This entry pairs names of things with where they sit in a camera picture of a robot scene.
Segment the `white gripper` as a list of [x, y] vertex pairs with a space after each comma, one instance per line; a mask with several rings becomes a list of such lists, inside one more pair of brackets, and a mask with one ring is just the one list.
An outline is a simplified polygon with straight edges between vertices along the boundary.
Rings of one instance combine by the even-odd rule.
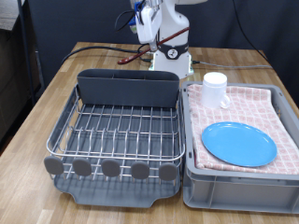
[[162, 24], [162, 11], [153, 7], [145, 6], [136, 13], [136, 30], [141, 44], [149, 43], [151, 51], [157, 50], [155, 36]]

